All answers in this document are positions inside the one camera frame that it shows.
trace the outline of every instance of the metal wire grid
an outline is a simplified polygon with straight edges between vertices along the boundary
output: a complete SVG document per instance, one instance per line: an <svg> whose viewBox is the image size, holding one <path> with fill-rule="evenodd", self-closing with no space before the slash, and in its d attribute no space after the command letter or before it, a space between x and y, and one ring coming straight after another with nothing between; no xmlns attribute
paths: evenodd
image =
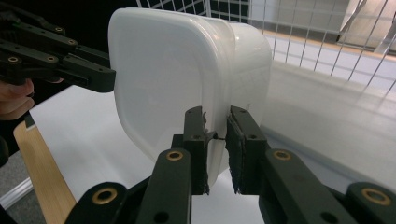
<svg viewBox="0 0 396 224"><path fill-rule="evenodd" d="M396 9L396 3L390 0L351 0L349 5L345 0L141 0L137 3L140 7L250 23L269 40L276 61L396 92L396 58L389 55L396 50L396 35L391 36L389 48L383 54L372 53L386 35L378 30L390 30L394 22L394 14L384 13L387 8ZM362 10L373 6L374 14ZM341 26L334 28L340 21ZM365 33L356 31L359 23L364 24Z"/></svg>

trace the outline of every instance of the translucent white container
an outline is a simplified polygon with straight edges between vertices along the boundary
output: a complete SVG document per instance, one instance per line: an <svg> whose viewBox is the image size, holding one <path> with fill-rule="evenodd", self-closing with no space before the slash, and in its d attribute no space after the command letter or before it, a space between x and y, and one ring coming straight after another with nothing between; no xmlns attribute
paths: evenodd
<svg viewBox="0 0 396 224"><path fill-rule="evenodd" d="M155 9L123 8L110 21L111 67L120 122L152 160L183 133L184 113L201 105L206 128L226 134L230 104L261 121L271 50L255 28ZM218 174L223 141L208 152L209 185Z"/></svg>

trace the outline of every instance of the screw hole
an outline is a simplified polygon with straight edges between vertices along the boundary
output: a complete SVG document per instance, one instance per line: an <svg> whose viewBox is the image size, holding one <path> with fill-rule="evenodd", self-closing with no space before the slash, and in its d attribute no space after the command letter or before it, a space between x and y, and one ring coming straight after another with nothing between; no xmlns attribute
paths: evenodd
<svg viewBox="0 0 396 224"><path fill-rule="evenodd" d="M331 213L323 212L320 214L320 216L324 221L328 223L338 223L338 218Z"/></svg>
<svg viewBox="0 0 396 224"><path fill-rule="evenodd" d="M361 190L361 194L364 196L364 198L372 203L384 206L389 206L392 204L390 197L378 189L365 188Z"/></svg>
<svg viewBox="0 0 396 224"><path fill-rule="evenodd" d="M168 220L169 220L169 215L165 212L159 212L154 216L154 221L156 223L165 223Z"/></svg>
<svg viewBox="0 0 396 224"><path fill-rule="evenodd" d="M110 196L111 196L111 192L110 191L103 191L102 193L100 193L98 195L98 199L106 200L106 199L110 198Z"/></svg>
<svg viewBox="0 0 396 224"><path fill-rule="evenodd" d="M107 204L117 197L117 191L113 188L99 189L93 194L92 201L95 204Z"/></svg>
<svg viewBox="0 0 396 224"><path fill-rule="evenodd" d="M288 161L291 159L291 155L287 151L277 150L274 152L274 157L280 161Z"/></svg>
<svg viewBox="0 0 396 224"><path fill-rule="evenodd" d="M16 63L18 61L18 58L17 57L9 57L8 61L11 63Z"/></svg>
<svg viewBox="0 0 396 224"><path fill-rule="evenodd" d="M183 158L183 153L179 151L170 151L166 154L166 159L169 161L179 161L181 158Z"/></svg>

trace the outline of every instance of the human hand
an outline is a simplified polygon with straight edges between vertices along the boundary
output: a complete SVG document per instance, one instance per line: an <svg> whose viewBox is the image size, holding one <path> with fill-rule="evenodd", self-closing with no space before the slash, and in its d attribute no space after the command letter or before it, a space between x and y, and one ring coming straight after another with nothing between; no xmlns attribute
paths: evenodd
<svg viewBox="0 0 396 224"><path fill-rule="evenodd" d="M33 107L35 101L27 95L33 93L31 79L21 86L0 81L0 120L17 119Z"/></svg>

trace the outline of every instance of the white table surface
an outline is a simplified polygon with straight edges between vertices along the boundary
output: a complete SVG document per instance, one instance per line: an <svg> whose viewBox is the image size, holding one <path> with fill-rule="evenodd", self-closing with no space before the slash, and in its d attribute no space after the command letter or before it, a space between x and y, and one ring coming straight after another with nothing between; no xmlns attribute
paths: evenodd
<svg viewBox="0 0 396 224"><path fill-rule="evenodd" d="M152 171L154 163L121 128L112 92L97 93L71 87L36 106L31 114L76 200L86 190L106 181L130 188ZM290 149L273 139L269 142L272 147ZM353 181L301 156L326 185L345 191ZM228 170L219 176L209 196L193 196L194 224L245 223L247 220L263 223L258 197L234 195Z"/></svg>

